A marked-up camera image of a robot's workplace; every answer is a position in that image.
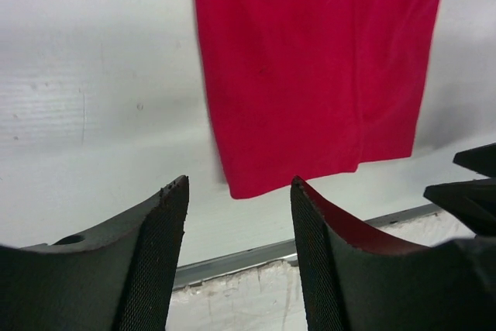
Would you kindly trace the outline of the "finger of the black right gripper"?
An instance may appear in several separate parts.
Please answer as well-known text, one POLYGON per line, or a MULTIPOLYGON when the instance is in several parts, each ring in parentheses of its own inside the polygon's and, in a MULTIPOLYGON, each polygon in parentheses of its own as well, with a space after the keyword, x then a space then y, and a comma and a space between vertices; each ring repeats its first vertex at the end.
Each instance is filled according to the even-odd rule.
POLYGON ((460 151, 453 158, 454 164, 487 177, 496 173, 496 143, 460 151))
POLYGON ((423 196, 476 235, 495 237, 495 179, 430 185, 423 196))

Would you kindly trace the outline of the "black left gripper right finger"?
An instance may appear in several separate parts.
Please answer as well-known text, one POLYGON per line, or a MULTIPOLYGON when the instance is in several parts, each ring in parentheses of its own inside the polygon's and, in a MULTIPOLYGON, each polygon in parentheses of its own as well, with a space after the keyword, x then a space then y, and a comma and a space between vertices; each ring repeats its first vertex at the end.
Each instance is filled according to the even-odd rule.
POLYGON ((427 247, 385 233, 291 182, 310 330, 493 330, 495 237, 427 247))

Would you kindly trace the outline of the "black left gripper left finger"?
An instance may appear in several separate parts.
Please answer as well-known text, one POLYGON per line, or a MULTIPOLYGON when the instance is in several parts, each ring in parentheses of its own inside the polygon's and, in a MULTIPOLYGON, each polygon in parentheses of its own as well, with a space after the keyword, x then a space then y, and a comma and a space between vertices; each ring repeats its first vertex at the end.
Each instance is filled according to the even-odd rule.
POLYGON ((54 244, 1 248, 3 330, 163 330, 189 203, 180 176, 54 244))

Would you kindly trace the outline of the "red t-shirt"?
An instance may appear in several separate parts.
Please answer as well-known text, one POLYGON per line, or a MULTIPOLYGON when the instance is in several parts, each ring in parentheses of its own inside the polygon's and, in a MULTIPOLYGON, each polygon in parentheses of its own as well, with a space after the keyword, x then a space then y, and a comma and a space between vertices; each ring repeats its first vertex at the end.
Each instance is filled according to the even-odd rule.
POLYGON ((440 0, 195 0, 235 199, 412 154, 440 0))

